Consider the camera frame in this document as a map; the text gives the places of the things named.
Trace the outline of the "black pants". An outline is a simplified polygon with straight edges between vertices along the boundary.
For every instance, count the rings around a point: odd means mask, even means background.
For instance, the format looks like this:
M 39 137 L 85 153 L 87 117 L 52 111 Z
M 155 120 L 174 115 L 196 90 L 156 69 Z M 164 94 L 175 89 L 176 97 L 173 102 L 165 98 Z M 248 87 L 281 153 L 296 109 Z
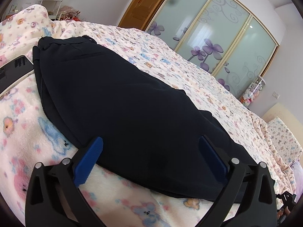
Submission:
M 236 143 L 183 90 L 88 36 L 43 37 L 32 53 L 47 118 L 77 148 L 101 137 L 98 165 L 170 197 L 217 198 L 223 184 L 206 164 L 199 139 L 206 136 L 217 147 Z

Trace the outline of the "lavender pillow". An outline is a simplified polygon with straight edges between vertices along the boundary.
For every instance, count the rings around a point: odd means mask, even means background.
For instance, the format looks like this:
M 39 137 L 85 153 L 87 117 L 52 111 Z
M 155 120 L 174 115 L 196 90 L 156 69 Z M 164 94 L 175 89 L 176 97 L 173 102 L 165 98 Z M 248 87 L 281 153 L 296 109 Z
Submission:
M 297 160 L 291 166 L 291 169 L 294 173 L 295 181 L 296 181 L 296 194 L 302 194 L 303 187 L 303 170 L 300 162 Z

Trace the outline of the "bear print pillow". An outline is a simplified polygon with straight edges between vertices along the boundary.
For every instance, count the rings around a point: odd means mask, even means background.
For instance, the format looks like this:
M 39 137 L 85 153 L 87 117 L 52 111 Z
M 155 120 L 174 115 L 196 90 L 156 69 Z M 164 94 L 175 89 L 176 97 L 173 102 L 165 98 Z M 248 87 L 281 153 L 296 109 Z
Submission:
M 302 146 L 287 125 L 279 117 L 275 117 L 267 125 L 273 145 L 282 160 L 289 166 L 299 161 Z

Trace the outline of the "cream headboard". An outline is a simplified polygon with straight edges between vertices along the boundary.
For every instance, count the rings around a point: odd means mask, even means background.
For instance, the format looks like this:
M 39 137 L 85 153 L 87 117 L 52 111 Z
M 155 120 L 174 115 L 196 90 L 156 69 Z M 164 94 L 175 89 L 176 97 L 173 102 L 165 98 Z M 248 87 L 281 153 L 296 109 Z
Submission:
M 276 103 L 271 107 L 263 116 L 262 119 L 265 122 L 269 122 L 272 119 L 279 117 L 289 130 L 296 137 L 298 142 L 302 145 L 302 122 L 300 122 L 286 107 L 280 103 Z

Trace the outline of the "teddy bear print blanket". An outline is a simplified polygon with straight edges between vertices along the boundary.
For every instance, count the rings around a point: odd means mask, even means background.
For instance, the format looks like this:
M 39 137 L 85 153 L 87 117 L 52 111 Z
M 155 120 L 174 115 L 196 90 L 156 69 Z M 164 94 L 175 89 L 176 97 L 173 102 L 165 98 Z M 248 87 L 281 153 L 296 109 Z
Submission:
M 275 193 L 296 191 L 267 124 L 155 36 L 54 22 L 32 5 L 1 23 L 1 65 L 21 55 L 36 71 L 1 94 L 1 194 L 21 222 L 34 165 L 55 165 L 96 136 L 103 152 L 80 190 L 107 226 L 195 226 L 222 189 L 202 135 L 266 163 Z

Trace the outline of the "plush toy display tube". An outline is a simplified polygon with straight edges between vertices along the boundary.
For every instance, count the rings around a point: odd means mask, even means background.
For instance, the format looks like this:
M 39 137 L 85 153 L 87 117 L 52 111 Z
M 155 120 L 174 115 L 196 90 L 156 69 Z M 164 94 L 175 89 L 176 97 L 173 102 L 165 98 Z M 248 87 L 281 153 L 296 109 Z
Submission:
M 248 108 L 249 105 L 259 96 L 265 85 L 265 80 L 261 76 L 257 76 L 257 78 L 247 87 L 243 95 L 240 97 L 240 102 Z

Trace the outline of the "smartphone on bed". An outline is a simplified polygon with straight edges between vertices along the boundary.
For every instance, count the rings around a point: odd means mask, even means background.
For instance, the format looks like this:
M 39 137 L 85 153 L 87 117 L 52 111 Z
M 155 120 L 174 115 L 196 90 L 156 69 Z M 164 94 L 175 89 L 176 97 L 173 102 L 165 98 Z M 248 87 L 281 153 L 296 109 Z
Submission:
M 31 75 L 33 71 L 33 63 L 25 55 L 21 55 L 1 66 L 1 94 Z

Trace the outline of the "frosted glass sliding wardrobe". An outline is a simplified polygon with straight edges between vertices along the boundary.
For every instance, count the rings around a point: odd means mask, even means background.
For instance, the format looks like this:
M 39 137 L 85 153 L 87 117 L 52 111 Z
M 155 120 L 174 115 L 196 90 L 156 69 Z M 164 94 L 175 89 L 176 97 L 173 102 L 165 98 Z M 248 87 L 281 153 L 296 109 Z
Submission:
M 164 0 L 146 32 L 213 75 L 236 98 L 261 77 L 278 42 L 237 0 Z

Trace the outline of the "wooden door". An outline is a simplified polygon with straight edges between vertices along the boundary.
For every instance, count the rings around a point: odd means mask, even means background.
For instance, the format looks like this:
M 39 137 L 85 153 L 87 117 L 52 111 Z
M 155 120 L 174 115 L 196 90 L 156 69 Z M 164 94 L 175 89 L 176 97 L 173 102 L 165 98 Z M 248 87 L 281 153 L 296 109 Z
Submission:
M 146 30 L 164 1 L 165 0 L 132 0 L 118 26 L 121 28 Z

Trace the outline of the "wall power outlet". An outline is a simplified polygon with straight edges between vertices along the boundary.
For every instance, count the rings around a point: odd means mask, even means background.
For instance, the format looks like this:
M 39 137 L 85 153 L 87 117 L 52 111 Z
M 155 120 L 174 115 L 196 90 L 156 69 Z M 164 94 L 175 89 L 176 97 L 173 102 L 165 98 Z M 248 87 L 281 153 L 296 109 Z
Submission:
M 280 95 L 277 92 L 273 92 L 272 96 L 275 97 L 276 99 L 279 99 L 280 97 Z

